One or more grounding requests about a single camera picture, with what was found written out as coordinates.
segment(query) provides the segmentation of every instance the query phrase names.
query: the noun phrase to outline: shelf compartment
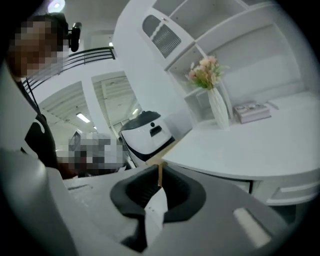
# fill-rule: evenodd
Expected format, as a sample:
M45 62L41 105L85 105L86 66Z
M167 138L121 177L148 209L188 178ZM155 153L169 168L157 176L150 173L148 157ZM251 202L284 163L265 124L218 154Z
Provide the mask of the shelf compartment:
M235 0L188 0L170 17L194 39L222 21L245 11Z
M184 1L185 0L157 0L153 5L153 8L164 15L170 16Z
M191 63L194 62L194 65L196 66L203 57L204 56L198 50L197 46L194 45L169 68L168 71L171 73L172 78L182 88L183 96L186 96L196 89L196 87L186 78L186 75L188 75L190 71Z
M244 34L272 25L279 15L280 9L275 4L244 11L213 27L196 43L207 54Z
M275 25L244 34L213 51L231 104L268 100L306 90L299 66Z
M209 103L209 96L205 90L185 98L185 102L191 111L193 122L196 125L203 121L214 119L214 114Z

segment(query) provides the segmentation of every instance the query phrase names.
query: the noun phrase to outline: vent grille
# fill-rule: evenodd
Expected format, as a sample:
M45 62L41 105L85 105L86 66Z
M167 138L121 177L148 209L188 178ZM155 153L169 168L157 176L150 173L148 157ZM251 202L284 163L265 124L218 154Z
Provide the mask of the vent grille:
M147 34L148 37L151 37L156 28L160 24L160 19L156 18L153 15L146 17L142 24L143 31Z
M181 39L167 25L163 25L154 36L152 42L159 49L162 56L167 58L181 43Z

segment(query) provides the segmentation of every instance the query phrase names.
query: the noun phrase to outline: black railing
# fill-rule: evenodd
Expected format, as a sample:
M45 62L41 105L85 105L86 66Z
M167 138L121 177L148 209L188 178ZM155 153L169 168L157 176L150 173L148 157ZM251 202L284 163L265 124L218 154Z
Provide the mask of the black railing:
M23 86L28 93L30 93L27 81L29 82L31 90L34 90L39 85L47 81L53 76L60 75L62 72L72 69L74 67L85 65L91 62L102 61L107 59L116 59L113 52L113 47L102 47L89 50L79 51L70 54L64 58L61 62L50 65L49 67L42 69L32 76L28 77Z

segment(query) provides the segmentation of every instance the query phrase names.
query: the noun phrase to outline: gray surface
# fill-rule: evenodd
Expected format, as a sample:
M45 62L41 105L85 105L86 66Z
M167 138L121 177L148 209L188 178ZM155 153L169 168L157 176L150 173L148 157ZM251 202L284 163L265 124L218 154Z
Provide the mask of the gray surface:
M200 182L206 191L206 202L190 220L165 224L144 255L234 256L254 251L234 218L233 211L237 208L248 209L271 236L281 235L286 229L278 214L237 186L196 171L170 167Z
M133 234L138 221L123 216L110 199L112 187L120 180L135 175L144 168L135 168L120 173L64 180L76 203L87 213L92 223L116 242Z
M118 212L110 200L110 190L142 168L63 182L56 169L45 168L29 155L4 150L0 155L0 182L12 210L52 255L140 255L119 243L133 233L137 221ZM165 224L144 255L228 256L253 252L253 244L233 216L233 211L242 207L271 236L286 229L279 215L237 186L172 168L200 182L206 202L188 221Z
M4 196L33 238L51 255L77 255L50 193L45 166L22 152L0 150L0 170Z
M58 170L45 168L39 160L22 152L0 150L0 156L4 195L22 225L48 253L138 255L110 239L91 221L66 189Z

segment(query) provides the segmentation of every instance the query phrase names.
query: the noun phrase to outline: white paper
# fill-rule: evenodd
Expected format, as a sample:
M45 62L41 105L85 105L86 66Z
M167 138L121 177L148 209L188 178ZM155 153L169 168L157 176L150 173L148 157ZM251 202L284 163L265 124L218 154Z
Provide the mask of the white paper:
M151 197L144 210L145 236L149 247L161 233L164 214L168 211L167 196L163 188Z

